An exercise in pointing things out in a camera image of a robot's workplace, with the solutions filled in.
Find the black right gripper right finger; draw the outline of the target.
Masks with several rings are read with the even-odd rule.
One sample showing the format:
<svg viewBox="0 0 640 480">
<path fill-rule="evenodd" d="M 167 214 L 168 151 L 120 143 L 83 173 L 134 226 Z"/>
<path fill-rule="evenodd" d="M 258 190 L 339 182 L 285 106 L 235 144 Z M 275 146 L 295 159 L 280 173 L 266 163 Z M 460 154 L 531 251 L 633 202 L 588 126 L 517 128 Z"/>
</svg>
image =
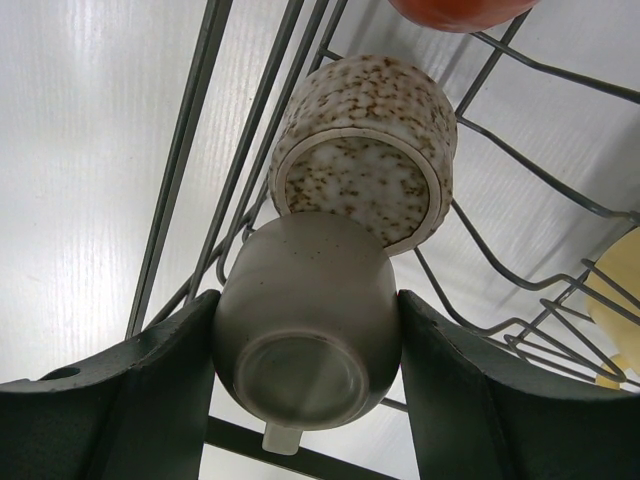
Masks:
<svg viewBox="0 0 640 480">
<path fill-rule="evenodd" d="M 398 294 L 423 479 L 636 479 L 639 397 L 549 372 Z"/>
</svg>

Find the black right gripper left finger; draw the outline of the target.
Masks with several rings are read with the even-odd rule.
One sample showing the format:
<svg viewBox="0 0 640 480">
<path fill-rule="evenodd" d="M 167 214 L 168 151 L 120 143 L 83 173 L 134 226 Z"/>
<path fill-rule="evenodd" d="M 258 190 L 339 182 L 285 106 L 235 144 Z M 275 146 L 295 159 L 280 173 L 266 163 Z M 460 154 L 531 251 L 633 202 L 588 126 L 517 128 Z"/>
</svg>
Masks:
<svg viewBox="0 0 640 480">
<path fill-rule="evenodd" d="M 2 384 L 2 478 L 197 478 L 219 298 L 208 290 L 105 351 Z"/>
</svg>

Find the grey wire dish rack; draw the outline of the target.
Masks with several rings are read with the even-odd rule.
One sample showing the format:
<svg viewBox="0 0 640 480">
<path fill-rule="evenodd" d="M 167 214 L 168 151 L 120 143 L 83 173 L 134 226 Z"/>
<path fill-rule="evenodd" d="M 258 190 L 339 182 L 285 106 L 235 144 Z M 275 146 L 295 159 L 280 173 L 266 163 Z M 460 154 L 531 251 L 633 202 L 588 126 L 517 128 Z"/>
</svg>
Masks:
<svg viewBox="0 0 640 480">
<path fill-rule="evenodd" d="M 243 62 L 220 91 L 213 232 L 202 279 L 274 210 L 267 156 L 303 75 L 365 51 L 412 59 L 453 98 L 460 159 L 452 218 L 427 247 L 403 254 L 400 282 L 494 349 L 563 380 L 637 394 L 639 377 L 588 317 L 597 258 L 639 226 L 639 5 L 545 1 L 470 34 L 420 32 L 381 1 L 210 1 L 196 43 L 134 294 L 129 334 L 162 320 L 189 284 L 148 306 L 201 114 L 212 56 Z"/>
</svg>

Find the yellow ceramic mug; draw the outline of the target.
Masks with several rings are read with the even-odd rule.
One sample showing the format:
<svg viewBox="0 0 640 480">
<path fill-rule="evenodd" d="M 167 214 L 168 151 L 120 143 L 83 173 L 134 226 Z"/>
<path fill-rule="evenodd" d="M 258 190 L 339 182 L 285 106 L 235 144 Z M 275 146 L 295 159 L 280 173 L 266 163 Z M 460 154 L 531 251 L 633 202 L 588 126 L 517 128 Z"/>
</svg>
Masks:
<svg viewBox="0 0 640 480">
<path fill-rule="evenodd" d="M 620 238 L 595 262 L 597 270 L 639 299 L 639 229 Z M 595 271 L 589 273 L 585 285 L 622 308 L 639 316 L 639 308 L 607 283 Z M 586 309 L 594 323 L 617 348 L 624 372 L 631 369 L 639 374 L 639 325 L 603 303 L 587 296 Z"/>
</svg>

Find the grey-brown stoneware cup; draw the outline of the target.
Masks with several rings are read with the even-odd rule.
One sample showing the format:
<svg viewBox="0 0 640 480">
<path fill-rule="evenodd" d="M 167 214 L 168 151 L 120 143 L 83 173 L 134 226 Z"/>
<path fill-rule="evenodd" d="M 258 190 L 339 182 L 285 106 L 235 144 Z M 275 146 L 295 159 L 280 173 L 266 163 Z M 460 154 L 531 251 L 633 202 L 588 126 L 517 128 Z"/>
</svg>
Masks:
<svg viewBox="0 0 640 480">
<path fill-rule="evenodd" d="M 263 448 L 294 455 L 305 432 L 349 424 L 390 390 L 401 358 L 392 264 L 347 218 L 277 218 L 241 247 L 212 340 L 225 389 L 265 423 Z"/>
</svg>

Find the fluted beige small cup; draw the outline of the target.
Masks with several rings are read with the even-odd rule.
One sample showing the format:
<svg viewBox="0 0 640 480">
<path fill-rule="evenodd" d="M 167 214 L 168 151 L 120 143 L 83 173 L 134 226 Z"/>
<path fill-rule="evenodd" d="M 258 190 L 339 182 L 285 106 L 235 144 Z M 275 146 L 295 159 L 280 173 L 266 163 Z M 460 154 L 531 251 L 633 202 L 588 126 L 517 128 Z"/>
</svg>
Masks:
<svg viewBox="0 0 640 480">
<path fill-rule="evenodd" d="M 279 215 L 324 212 L 371 233 L 390 256 L 431 237 L 453 201 L 454 109 L 410 63 L 330 62 L 290 97 L 269 166 Z"/>
</svg>

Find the small orange cup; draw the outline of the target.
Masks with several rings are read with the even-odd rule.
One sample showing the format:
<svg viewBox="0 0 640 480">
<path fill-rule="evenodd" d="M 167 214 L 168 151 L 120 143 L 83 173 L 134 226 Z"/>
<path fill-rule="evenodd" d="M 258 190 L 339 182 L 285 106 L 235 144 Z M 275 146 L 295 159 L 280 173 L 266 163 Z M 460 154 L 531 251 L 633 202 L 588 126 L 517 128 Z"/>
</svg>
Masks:
<svg viewBox="0 0 640 480">
<path fill-rule="evenodd" d="M 537 0 L 392 0 L 406 19 L 448 33 L 484 31 L 529 11 Z"/>
</svg>

